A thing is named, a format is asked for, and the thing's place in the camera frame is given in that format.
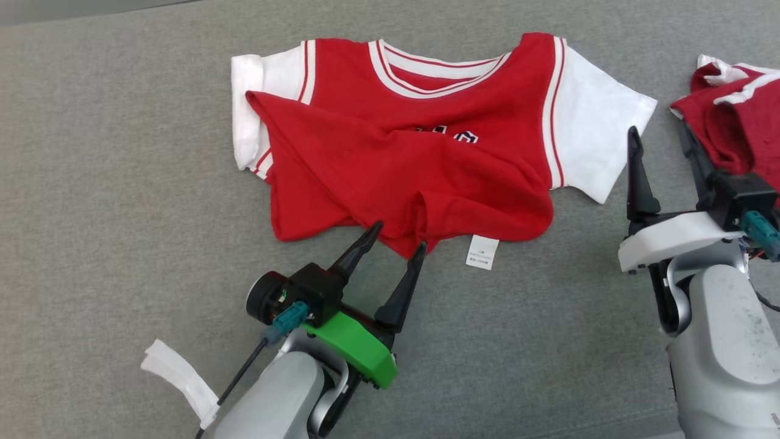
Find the white velcro strap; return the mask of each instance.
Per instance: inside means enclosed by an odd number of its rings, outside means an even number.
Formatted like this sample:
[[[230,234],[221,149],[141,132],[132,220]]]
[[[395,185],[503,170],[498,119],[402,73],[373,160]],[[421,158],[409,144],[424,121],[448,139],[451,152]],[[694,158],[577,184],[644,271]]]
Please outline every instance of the white velcro strap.
[[[146,353],[141,369],[159,375],[184,393],[200,419],[200,428],[206,430],[219,410],[214,391],[181,355],[161,340],[155,340]]]

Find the basketball jersey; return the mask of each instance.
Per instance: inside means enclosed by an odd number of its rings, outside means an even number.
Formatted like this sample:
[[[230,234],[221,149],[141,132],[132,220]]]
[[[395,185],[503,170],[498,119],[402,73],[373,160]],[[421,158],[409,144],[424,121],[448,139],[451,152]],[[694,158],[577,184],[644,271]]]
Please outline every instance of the basketball jersey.
[[[691,94],[672,104],[715,167],[780,190],[780,70],[700,55]]]
[[[605,202],[656,104],[549,34],[475,62],[305,41],[233,58],[232,86],[236,162],[271,184],[279,239],[383,220],[406,257],[423,239],[532,239],[557,187]]]

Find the jersey collar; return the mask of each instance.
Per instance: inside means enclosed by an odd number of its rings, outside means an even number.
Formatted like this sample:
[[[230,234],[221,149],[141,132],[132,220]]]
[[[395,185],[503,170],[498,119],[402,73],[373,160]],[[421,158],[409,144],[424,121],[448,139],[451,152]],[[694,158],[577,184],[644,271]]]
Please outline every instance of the jersey collar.
[[[509,57],[509,53],[506,53],[493,59],[446,62],[440,59],[411,55],[392,47],[385,40],[369,42],[368,50],[374,72],[387,89],[407,98],[420,99],[439,98],[473,87],[492,76]],[[435,90],[424,90],[398,78],[393,73],[391,66],[427,77],[462,81]]]

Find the green bracket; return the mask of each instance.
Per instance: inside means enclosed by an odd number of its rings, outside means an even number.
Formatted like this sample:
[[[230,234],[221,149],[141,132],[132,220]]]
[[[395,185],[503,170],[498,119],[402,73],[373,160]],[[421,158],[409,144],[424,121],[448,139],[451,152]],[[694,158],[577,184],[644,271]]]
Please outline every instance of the green bracket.
[[[390,351],[357,320],[343,312],[336,313],[321,327],[315,328],[309,324],[303,327],[383,389],[388,388],[398,374]]]

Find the black cable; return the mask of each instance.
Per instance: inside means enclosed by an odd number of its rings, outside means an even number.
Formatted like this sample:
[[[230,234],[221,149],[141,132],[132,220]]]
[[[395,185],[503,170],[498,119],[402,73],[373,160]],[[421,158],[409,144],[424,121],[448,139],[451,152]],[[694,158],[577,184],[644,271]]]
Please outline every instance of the black cable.
[[[764,296],[761,295],[761,293],[758,292],[758,290],[756,290],[756,296],[758,297],[758,301],[763,303],[764,306],[766,306],[767,308],[771,309],[772,311],[780,312],[780,306],[772,305],[771,302],[769,302],[769,300],[767,300],[767,298],[765,298]]]
[[[239,383],[241,380],[241,377],[243,377],[243,374],[246,373],[246,370],[249,369],[249,366],[252,366],[252,363],[257,358],[257,356],[260,354],[260,351],[265,348],[265,346],[268,345],[268,339],[263,338],[263,340],[260,342],[260,344],[257,345],[257,347],[254,349],[254,352],[252,352],[252,355],[249,356],[248,359],[244,362],[244,365],[241,366],[241,369],[239,369],[239,372],[236,374],[235,377],[233,377],[233,381],[230,381],[230,384],[228,384],[228,387],[225,389],[224,392],[222,392],[222,396],[219,397],[219,400],[217,401],[217,406],[222,405],[223,402],[225,402],[225,399],[228,397],[230,392],[233,391],[233,388],[236,386],[236,384]],[[201,428],[197,431],[197,434],[195,435],[195,439],[200,439],[203,437],[204,430]]]

